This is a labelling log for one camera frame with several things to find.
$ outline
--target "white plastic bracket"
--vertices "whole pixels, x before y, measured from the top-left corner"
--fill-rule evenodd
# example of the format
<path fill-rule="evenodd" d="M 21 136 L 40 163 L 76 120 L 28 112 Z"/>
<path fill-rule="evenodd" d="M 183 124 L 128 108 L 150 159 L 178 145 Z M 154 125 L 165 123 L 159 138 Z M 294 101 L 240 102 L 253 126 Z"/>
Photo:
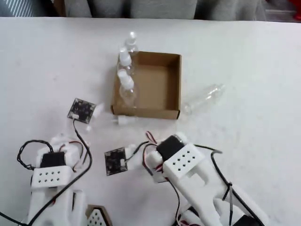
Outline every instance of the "white plastic bracket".
<path fill-rule="evenodd" d="M 88 219 L 88 226 L 107 226 L 100 210 L 93 210 Z"/>
<path fill-rule="evenodd" d="M 163 170 L 173 180 L 179 180 L 204 158 L 205 156 L 193 144 L 187 144 L 163 163 Z"/>
<path fill-rule="evenodd" d="M 73 172 L 69 166 L 35 168 L 32 189 L 65 186 L 71 181 Z"/>

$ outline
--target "black circuit board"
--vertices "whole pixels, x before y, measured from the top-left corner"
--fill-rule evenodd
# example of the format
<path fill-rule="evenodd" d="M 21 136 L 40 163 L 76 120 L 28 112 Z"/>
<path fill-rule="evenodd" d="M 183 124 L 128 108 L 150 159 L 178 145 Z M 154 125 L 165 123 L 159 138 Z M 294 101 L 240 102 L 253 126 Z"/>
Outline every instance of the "black circuit board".
<path fill-rule="evenodd" d="M 95 104 L 75 98 L 67 117 L 73 119 L 72 115 L 77 114 L 76 120 L 89 124 L 95 108 Z"/>
<path fill-rule="evenodd" d="M 127 171 L 126 153 L 124 147 L 105 152 L 104 157 L 107 176 Z"/>

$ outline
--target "table surface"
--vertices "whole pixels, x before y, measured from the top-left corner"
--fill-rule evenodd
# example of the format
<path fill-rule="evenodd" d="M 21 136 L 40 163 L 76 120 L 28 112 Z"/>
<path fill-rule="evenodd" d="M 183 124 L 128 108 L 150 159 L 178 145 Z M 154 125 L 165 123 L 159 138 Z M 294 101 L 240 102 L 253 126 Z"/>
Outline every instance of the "table surface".
<path fill-rule="evenodd" d="M 91 170 L 76 183 L 88 203 L 104 205 L 115 226 L 170 225 L 177 206 L 168 183 L 155 184 L 139 165 L 107 177 L 104 152 L 177 130 L 224 151 L 217 162 L 270 216 L 273 226 L 301 222 L 301 25 L 149 19 L 0 18 L 0 210 L 21 220 L 31 171 L 17 161 L 30 139 L 68 131 L 78 97 L 109 111 L 118 48 L 138 33 L 140 50 L 182 55 L 182 96 L 223 83 L 217 104 L 188 121 L 141 119 L 119 127 L 102 114 L 83 137 Z M 85 125 L 78 123 L 80 132 Z M 24 151 L 32 161 L 38 146 Z M 0 218 L 1 225 L 10 225 Z"/>

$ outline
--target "clear plastic bottle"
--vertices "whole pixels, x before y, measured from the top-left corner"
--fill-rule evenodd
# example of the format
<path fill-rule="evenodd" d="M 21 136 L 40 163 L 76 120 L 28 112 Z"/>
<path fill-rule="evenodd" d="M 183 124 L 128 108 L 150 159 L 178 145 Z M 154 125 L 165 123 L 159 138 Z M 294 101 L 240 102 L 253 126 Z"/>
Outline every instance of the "clear plastic bottle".
<path fill-rule="evenodd" d="M 124 69 L 119 70 L 117 74 L 121 83 L 119 93 L 124 101 L 124 104 L 130 108 L 137 108 L 139 93 L 132 77 L 129 76 L 127 71 Z"/>
<path fill-rule="evenodd" d="M 127 51 L 126 47 L 122 47 L 119 50 L 119 63 L 117 65 L 117 71 L 126 70 L 127 74 L 130 76 L 134 75 L 134 65 L 132 63 L 132 59 L 130 54 Z"/>
<path fill-rule="evenodd" d="M 130 32 L 128 38 L 125 41 L 125 46 L 131 55 L 132 59 L 138 54 L 139 49 L 137 47 L 137 34 L 135 32 Z"/>
<path fill-rule="evenodd" d="M 209 105 L 214 104 L 223 94 L 225 90 L 224 85 L 211 85 L 201 92 L 199 92 L 194 97 L 188 99 L 187 102 L 184 102 L 181 111 L 186 116 L 192 115 L 193 112 L 200 109 L 205 110 Z"/>

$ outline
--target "cardboard box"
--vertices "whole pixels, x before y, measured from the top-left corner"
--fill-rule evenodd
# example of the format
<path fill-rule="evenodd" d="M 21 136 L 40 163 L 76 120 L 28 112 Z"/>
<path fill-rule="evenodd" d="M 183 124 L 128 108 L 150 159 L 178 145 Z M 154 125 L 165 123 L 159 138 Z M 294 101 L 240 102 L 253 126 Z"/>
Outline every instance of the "cardboard box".
<path fill-rule="evenodd" d="M 181 55 L 139 52 L 134 82 L 139 89 L 137 109 L 125 107 L 116 75 L 111 110 L 115 115 L 178 119 L 181 108 Z"/>

